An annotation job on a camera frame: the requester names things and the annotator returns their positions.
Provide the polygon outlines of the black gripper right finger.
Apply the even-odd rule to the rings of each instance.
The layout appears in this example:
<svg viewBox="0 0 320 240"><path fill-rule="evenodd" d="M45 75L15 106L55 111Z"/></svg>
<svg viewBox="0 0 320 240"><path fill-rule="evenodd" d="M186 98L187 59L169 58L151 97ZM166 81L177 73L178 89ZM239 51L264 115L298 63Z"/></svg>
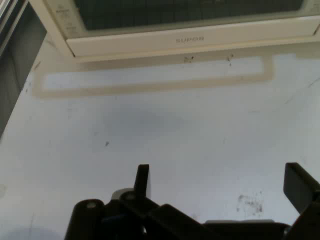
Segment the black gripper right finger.
<svg viewBox="0 0 320 240"><path fill-rule="evenodd" d="M320 238L320 184L298 163L285 164L283 192L299 213L285 240Z"/></svg>

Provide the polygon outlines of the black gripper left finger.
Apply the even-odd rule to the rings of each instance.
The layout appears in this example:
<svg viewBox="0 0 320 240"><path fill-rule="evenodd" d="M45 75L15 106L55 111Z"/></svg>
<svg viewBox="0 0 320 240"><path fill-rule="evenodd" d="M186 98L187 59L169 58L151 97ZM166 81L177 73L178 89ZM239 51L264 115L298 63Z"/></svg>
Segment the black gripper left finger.
<svg viewBox="0 0 320 240"><path fill-rule="evenodd" d="M201 240L203 225L169 204L147 197L148 164L137 168L134 186L104 203L78 202L65 234L67 240Z"/></svg>

